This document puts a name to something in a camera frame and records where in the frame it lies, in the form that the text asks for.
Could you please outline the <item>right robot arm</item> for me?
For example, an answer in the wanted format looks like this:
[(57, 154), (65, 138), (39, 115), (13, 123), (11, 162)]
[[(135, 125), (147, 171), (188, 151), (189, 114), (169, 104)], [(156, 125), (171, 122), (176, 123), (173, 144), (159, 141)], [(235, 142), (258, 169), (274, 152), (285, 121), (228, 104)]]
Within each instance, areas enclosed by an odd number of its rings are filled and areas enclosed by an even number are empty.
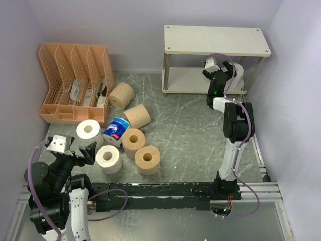
[(213, 182), (209, 195), (217, 200), (237, 197), (237, 174), (241, 155), (249, 139), (255, 134), (253, 106), (250, 102), (240, 102), (228, 98), (226, 92), (234, 79), (241, 78), (238, 73), (241, 66), (224, 61), (219, 67), (214, 57), (204, 61), (202, 74), (209, 79), (210, 84), (206, 103), (210, 109), (223, 113), (223, 134), (226, 138), (226, 148), (222, 165)]

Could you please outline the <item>white patterned paper roll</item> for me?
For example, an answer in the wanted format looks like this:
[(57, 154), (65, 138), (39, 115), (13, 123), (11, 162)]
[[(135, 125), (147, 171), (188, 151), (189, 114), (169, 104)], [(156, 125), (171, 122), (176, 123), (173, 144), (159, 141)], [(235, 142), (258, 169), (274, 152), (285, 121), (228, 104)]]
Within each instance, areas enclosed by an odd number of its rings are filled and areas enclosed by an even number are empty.
[(243, 79), (243, 74), (244, 74), (244, 68), (242, 65), (238, 63), (234, 63), (234, 66), (236, 71), (234, 80), (232, 81), (231, 79), (229, 79), (226, 83), (226, 87), (230, 85), (230, 89), (236, 87), (240, 83), (240, 81)]

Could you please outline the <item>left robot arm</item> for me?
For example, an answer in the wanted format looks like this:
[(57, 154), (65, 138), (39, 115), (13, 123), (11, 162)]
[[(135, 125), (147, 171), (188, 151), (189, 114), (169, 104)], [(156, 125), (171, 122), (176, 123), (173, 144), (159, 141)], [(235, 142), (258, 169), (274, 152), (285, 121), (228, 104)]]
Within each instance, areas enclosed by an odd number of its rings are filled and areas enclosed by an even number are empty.
[(71, 174), (75, 166), (93, 165), (96, 141), (72, 151), (74, 137), (54, 135), (32, 151), (24, 174), (30, 221), (45, 240), (90, 240), (87, 202), (94, 188), (87, 174)]

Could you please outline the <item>brown roll front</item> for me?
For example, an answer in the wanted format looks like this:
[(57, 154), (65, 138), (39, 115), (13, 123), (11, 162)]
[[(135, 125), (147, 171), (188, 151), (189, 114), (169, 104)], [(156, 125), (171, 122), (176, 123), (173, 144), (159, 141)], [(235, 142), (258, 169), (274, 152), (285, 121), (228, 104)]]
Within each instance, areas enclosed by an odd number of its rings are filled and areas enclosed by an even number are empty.
[(146, 146), (135, 153), (135, 164), (140, 174), (152, 175), (161, 169), (159, 150), (154, 146)]

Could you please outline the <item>white roll front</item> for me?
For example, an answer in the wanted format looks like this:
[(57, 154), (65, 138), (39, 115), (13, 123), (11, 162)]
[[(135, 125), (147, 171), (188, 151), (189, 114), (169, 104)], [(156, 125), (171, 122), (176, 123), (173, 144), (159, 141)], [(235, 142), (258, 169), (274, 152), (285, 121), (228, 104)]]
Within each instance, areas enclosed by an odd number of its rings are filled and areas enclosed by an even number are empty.
[(102, 146), (96, 154), (95, 161), (105, 174), (118, 172), (123, 163), (118, 148), (112, 145)]

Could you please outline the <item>blue paper roll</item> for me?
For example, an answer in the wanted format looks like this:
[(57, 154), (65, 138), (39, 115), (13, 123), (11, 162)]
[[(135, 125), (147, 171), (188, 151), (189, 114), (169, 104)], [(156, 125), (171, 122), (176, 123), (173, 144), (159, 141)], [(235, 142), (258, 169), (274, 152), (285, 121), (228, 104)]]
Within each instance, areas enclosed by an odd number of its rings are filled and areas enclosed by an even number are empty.
[(122, 136), (131, 128), (128, 121), (123, 118), (115, 117), (103, 132), (104, 139), (116, 147), (122, 145)]

